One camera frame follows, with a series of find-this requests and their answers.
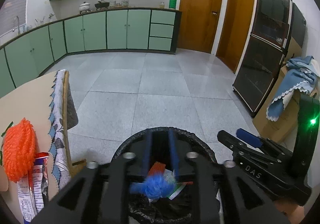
cardboard box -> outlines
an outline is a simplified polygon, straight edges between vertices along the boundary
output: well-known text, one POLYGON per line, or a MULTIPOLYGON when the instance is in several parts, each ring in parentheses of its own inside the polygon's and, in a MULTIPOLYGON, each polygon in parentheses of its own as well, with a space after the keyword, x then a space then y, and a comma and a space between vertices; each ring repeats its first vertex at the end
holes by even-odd
MULTIPOLYGON (((280 115, 277 121, 270 121, 266 118, 266 111, 268 105, 271 103, 280 83, 282 82, 284 76, 287 73, 287 67, 283 66, 280 69, 278 80, 273 86, 269 96, 266 101, 263 103, 261 109, 252 120, 254 126, 259 132, 260 136, 263 138, 269 138, 277 143, 281 143, 288 136, 289 133, 297 126, 298 124, 298 112, 299 112, 299 100, 300 100, 300 91, 295 90, 293 96, 285 108, 285 110, 280 115)), ((315 96, 317 94, 314 90, 310 96, 315 96)))

white pot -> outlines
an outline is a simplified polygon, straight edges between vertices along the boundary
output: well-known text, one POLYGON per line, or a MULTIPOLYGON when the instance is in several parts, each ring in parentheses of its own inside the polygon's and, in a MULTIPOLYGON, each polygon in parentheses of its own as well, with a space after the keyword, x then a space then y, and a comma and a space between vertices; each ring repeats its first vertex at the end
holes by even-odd
POLYGON ((87 2, 83 2, 83 4, 81 4, 79 6, 79 11, 82 12, 82 11, 90 11, 90 4, 87 3, 87 2))

green bottle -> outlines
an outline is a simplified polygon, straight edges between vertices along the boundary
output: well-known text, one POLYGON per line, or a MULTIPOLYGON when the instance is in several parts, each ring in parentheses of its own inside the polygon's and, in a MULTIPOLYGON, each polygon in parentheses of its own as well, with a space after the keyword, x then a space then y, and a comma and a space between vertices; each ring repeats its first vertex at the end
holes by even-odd
POLYGON ((169 8, 176 9, 177 0, 169 0, 169 8))

